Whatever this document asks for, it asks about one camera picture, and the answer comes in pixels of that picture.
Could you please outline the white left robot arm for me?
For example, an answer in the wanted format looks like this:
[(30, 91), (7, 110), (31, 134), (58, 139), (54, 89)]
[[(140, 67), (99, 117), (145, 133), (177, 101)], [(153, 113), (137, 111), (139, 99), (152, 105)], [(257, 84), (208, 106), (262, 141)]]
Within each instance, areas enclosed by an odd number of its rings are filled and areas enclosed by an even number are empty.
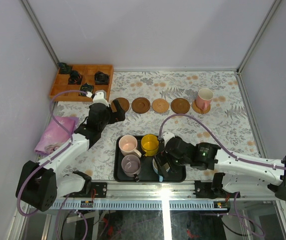
[(93, 103), (71, 139), (40, 161), (26, 162), (16, 190), (20, 214), (24, 214), (21, 202), (45, 212), (58, 197), (91, 197), (93, 190), (89, 175), (79, 170), (63, 175), (62, 171), (101, 138), (106, 125), (124, 120), (125, 111), (118, 100), (113, 100), (112, 104)]

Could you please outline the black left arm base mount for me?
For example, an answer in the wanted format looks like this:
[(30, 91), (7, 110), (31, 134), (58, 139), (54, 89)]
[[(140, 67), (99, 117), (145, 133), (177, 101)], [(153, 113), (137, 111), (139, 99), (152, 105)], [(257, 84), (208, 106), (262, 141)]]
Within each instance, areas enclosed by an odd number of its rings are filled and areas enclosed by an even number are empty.
[(106, 182), (91, 182), (86, 183), (84, 186), (84, 192), (81, 194), (84, 198), (106, 198), (107, 196), (107, 186)]

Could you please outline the brown wooden coaster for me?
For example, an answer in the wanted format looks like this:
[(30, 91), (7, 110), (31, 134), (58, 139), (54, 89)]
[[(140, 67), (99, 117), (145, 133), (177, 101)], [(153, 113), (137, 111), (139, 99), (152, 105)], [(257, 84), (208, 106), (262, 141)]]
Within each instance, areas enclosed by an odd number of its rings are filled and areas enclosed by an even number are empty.
[(176, 98), (171, 103), (171, 109), (176, 114), (186, 114), (190, 110), (190, 103), (184, 98)]
[[(129, 101), (128, 101), (126, 98), (118, 97), (118, 98), (116, 98), (115, 100), (117, 100), (117, 101), (119, 102), (121, 108), (122, 108), (125, 112), (128, 111), (128, 109), (129, 109), (129, 107), (130, 107), (130, 104), (129, 104)], [(112, 112), (116, 112), (116, 111), (117, 111), (117, 109), (116, 109), (116, 107), (115, 107), (113, 101), (112, 101), (112, 103), (111, 103), (111, 109), (112, 109)]]
[(138, 114), (144, 114), (150, 110), (150, 101), (144, 97), (138, 97), (132, 101), (132, 110)]

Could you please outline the pink mug cream inside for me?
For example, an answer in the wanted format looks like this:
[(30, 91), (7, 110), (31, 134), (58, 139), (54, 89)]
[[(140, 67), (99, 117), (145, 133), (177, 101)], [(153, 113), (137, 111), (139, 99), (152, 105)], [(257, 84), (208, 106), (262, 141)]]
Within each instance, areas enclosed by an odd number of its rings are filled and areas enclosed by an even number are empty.
[(196, 98), (196, 106), (205, 111), (210, 106), (210, 103), (213, 99), (213, 92), (208, 88), (202, 88), (198, 91)]

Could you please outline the blue mug cream inside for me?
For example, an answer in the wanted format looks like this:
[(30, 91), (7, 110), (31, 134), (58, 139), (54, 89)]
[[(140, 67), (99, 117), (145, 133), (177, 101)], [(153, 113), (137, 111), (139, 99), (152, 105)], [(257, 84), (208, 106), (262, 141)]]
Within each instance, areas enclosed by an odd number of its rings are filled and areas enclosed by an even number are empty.
[[(153, 170), (154, 172), (158, 175), (159, 177), (159, 182), (163, 182), (164, 180), (164, 171), (161, 169), (158, 168), (158, 165), (157, 165), (157, 162), (156, 162), (156, 157), (153, 158), (153, 161), (152, 161), (152, 167), (153, 167)], [(166, 172), (168, 173), (169, 170), (170, 170), (170, 166), (169, 164), (165, 164), (164, 165), (164, 169), (166, 170)]]

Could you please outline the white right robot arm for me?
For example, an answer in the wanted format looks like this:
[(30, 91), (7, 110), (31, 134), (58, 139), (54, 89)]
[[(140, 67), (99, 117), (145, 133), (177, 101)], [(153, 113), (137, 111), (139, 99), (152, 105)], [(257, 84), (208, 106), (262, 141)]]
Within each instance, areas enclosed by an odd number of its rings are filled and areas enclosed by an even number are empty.
[(241, 190), (232, 179), (225, 180), (224, 174), (241, 174), (257, 179), (280, 200), (286, 201), (286, 156), (283, 159), (268, 159), (246, 155), (236, 155), (223, 145), (198, 143), (192, 145), (172, 133), (163, 135), (164, 147), (154, 157), (158, 174), (168, 176), (167, 168), (174, 172), (189, 165), (194, 169), (218, 170), (214, 175), (219, 179), (211, 184), (211, 193), (206, 198), (222, 197)]

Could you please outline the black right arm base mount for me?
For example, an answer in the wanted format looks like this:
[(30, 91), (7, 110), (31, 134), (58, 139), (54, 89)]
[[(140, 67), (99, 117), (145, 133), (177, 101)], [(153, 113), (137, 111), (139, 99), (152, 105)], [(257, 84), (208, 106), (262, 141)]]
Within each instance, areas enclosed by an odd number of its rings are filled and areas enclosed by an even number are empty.
[(219, 172), (215, 173), (212, 182), (202, 182), (200, 180), (196, 180), (194, 182), (195, 192), (197, 198), (200, 199), (216, 199), (216, 198), (234, 198), (236, 192), (228, 192), (223, 189), (223, 177), (225, 173)]

